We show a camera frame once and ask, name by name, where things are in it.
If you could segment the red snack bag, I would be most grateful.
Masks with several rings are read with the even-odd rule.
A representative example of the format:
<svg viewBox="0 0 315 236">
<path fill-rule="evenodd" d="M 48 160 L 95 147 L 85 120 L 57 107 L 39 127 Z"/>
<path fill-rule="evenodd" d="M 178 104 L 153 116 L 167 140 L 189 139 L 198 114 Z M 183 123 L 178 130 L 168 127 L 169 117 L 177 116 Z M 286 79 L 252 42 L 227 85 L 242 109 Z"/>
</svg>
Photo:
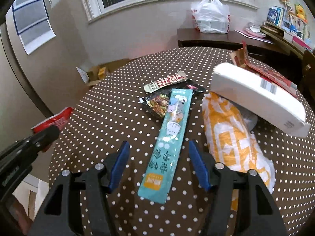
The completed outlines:
<svg viewBox="0 0 315 236">
<path fill-rule="evenodd" d="M 73 107 L 66 107 L 60 113 L 55 114 L 44 121 L 38 123 L 37 125 L 33 126 L 31 128 L 32 132 L 34 134 L 48 128 L 51 125 L 55 125 L 59 128 L 60 131 L 67 125 L 68 120 L 73 112 Z"/>
</svg>

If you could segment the beige refrigerator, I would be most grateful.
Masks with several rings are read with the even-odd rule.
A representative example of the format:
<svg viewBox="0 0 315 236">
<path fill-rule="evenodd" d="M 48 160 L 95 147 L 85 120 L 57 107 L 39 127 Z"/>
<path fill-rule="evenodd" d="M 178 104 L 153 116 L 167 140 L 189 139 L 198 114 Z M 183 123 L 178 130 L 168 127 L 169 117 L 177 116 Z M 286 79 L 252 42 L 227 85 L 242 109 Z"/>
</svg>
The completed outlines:
<svg viewBox="0 0 315 236">
<path fill-rule="evenodd" d="M 6 23 L 1 25 L 1 150 L 29 136 L 52 112 L 36 93 L 13 51 Z"/>
</svg>

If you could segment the orange white plastic bag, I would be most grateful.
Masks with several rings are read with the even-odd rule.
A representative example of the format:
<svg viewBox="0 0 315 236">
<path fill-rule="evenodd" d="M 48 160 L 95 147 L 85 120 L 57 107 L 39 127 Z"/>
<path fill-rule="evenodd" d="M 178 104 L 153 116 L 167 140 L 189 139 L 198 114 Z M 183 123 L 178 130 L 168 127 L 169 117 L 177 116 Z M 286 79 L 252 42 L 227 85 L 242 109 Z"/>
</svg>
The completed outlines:
<svg viewBox="0 0 315 236">
<path fill-rule="evenodd" d="M 202 99 L 202 117 L 209 153 L 233 171 L 255 169 L 270 193 L 275 185 L 273 162 L 266 158 L 231 101 L 209 92 Z"/>
</svg>

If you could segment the teal cat cartoon wrapper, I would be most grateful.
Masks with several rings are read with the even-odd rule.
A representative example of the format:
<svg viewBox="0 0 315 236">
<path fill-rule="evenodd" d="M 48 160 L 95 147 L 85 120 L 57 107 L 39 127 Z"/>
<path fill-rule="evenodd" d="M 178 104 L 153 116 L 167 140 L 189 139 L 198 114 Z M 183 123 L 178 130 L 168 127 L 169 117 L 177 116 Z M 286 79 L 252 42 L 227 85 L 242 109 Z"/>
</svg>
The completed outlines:
<svg viewBox="0 0 315 236">
<path fill-rule="evenodd" d="M 171 188 L 193 96 L 191 89 L 172 89 L 169 105 L 138 195 L 164 204 Z"/>
</svg>

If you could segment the red cardboard gift box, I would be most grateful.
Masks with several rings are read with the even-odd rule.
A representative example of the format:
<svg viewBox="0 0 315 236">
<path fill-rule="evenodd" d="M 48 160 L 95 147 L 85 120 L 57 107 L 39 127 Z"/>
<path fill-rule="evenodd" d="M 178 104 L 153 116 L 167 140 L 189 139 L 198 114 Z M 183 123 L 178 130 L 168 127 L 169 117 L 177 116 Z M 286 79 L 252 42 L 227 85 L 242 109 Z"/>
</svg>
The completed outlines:
<svg viewBox="0 0 315 236">
<path fill-rule="evenodd" d="M 95 86 L 112 74 L 116 69 L 125 66 L 129 62 L 130 59 L 121 59 L 93 66 L 87 71 L 78 67 L 76 69 L 87 86 Z"/>
</svg>

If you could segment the white long cardboard box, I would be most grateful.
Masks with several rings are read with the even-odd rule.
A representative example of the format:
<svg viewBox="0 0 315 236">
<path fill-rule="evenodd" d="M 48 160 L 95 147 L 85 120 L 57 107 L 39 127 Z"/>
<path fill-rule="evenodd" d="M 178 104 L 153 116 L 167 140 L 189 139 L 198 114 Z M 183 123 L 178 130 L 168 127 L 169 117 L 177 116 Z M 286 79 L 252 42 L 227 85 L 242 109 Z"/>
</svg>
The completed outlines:
<svg viewBox="0 0 315 236">
<path fill-rule="evenodd" d="M 305 138 L 311 129 L 301 102 L 276 84 L 236 65 L 225 62 L 214 67 L 210 90 L 288 135 Z"/>
</svg>

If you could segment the brown polka dot tablecloth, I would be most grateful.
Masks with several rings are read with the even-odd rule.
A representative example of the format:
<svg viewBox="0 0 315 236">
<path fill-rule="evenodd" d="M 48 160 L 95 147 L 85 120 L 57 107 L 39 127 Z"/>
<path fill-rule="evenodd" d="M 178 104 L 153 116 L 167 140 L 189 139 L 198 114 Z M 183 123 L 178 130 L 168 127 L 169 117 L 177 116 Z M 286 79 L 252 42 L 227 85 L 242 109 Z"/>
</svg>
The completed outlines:
<svg viewBox="0 0 315 236">
<path fill-rule="evenodd" d="M 137 191 L 155 146 L 161 120 L 139 103 L 144 85 L 178 71 L 208 89 L 214 66 L 229 61 L 229 51 L 208 47 L 173 49 L 133 60 L 88 91 L 78 102 L 57 140 L 49 167 L 53 184 L 64 169 L 87 171 L 130 143 L 130 158 L 108 203 L 119 235 L 198 235 L 211 197 L 198 185 L 188 156 L 196 140 L 207 149 L 202 96 L 192 99 L 177 169 L 164 205 Z M 286 135 L 260 119 L 254 134 L 275 167 L 273 198 L 289 235 L 314 224 L 314 130 L 306 138 Z"/>
</svg>

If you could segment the black colourful snack wrapper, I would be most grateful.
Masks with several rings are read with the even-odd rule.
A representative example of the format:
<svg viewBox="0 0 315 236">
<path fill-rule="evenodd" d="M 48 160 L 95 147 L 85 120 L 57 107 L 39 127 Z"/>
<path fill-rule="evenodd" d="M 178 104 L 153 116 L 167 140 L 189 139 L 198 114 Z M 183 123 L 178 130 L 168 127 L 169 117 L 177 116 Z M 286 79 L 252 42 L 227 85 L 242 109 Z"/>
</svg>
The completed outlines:
<svg viewBox="0 0 315 236">
<path fill-rule="evenodd" d="M 167 112 L 172 89 L 192 89 L 193 95 L 198 95 L 206 91 L 203 86 L 188 79 L 184 82 L 166 86 L 153 93 L 149 93 L 139 98 L 139 103 L 143 105 L 143 108 L 147 112 L 158 119 L 163 119 Z"/>
</svg>

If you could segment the red white checkered wrapper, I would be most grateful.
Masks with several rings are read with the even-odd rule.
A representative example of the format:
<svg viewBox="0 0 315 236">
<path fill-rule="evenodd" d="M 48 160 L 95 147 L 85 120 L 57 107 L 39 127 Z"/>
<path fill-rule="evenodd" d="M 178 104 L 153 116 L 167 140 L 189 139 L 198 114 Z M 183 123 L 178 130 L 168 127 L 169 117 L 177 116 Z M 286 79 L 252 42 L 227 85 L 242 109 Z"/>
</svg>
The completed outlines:
<svg viewBox="0 0 315 236">
<path fill-rule="evenodd" d="M 173 75 L 166 76 L 164 78 L 160 78 L 154 82 L 151 82 L 144 86 L 144 91 L 147 93 L 153 93 L 161 88 L 181 83 L 187 80 L 186 73 L 183 71 L 178 71 Z"/>
</svg>

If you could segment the pink paper mat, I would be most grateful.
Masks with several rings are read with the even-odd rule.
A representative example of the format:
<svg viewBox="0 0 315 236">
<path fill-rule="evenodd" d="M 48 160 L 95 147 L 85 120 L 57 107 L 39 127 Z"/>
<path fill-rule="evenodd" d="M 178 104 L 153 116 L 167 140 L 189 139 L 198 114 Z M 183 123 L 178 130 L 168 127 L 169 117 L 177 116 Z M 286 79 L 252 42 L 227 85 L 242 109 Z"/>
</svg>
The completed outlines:
<svg viewBox="0 0 315 236">
<path fill-rule="evenodd" d="M 265 43 L 273 44 L 273 41 L 268 40 L 266 38 L 266 34 L 261 33 L 261 32 L 253 32 L 249 28 L 246 28 L 245 30 L 235 30 L 235 32 L 253 40 L 263 41 Z"/>
</svg>

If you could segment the dark wooden sideboard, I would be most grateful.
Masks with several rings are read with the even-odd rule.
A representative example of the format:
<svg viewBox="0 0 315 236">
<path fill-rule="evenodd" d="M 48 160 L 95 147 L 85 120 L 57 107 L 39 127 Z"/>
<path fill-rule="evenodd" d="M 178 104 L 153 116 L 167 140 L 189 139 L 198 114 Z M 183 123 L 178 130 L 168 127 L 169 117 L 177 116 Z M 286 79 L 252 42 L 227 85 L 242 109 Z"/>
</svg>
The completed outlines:
<svg viewBox="0 0 315 236">
<path fill-rule="evenodd" d="M 283 55 L 295 55 L 303 59 L 304 52 L 290 44 L 280 41 L 269 43 L 269 40 L 258 40 L 249 38 L 239 31 L 229 31 L 227 34 L 206 34 L 199 32 L 194 28 L 180 28 L 177 30 L 177 41 L 179 47 L 214 47 L 226 50 L 238 50 L 242 48 L 243 43 L 247 44 L 250 54 L 268 55 L 280 53 Z"/>
</svg>

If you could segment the white teacup stack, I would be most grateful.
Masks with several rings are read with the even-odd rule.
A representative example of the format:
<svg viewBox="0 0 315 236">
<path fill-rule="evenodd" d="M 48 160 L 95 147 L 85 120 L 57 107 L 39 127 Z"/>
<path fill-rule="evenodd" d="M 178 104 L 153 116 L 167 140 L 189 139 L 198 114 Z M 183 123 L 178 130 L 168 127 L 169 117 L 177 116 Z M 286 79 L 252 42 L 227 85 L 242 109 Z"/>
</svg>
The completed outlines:
<svg viewBox="0 0 315 236">
<path fill-rule="evenodd" d="M 248 23 L 247 27 L 245 28 L 246 32 L 254 37 L 257 38 L 264 38 L 266 34 L 261 32 L 261 25 L 257 25 L 253 22 Z"/>
</svg>

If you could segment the white plastic shopping bag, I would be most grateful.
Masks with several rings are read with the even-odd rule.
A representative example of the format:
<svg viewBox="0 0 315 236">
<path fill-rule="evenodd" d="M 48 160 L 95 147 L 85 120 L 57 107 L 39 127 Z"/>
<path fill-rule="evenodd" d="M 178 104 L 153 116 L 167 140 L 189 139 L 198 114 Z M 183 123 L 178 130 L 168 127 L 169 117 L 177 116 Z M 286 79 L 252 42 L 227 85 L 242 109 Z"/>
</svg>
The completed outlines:
<svg viewBox="0 0 315 236">
<path fill-rule="evenodd" d="M 230 9 L 220 0 L 202 0 L 191 6 L 195 27 L 199 32 L 227 34 L 230 27 Z"/>
</svg>

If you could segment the yellow duck toy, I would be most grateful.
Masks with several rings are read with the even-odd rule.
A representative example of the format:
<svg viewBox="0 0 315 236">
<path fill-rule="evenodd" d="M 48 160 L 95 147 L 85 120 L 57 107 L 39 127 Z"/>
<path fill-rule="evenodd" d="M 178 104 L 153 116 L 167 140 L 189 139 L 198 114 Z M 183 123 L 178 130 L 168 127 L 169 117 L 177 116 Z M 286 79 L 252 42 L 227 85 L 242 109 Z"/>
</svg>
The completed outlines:
<svg viewBox="0 0 315 236">
<path fill-rule="evenodd" d="M 307 15 L 302 5 L 295 4 L 296 16 L 300 18 L 303 22 L 308 23 Z"/>
</svg>

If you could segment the blue white wall calendar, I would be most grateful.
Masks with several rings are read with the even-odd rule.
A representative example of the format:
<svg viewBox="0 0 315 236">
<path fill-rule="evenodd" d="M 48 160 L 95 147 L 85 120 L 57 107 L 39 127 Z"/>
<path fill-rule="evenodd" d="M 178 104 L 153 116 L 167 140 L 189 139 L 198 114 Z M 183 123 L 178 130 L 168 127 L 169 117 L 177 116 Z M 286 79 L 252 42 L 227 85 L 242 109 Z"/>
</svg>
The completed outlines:
<svg viewBox="0 0 315 236">
<path fill-rule="evenodd" d="M 45 0 L 15 0 L 12 14 L 17 35 L 28 55 L 55 38 Z"/>
</svg>

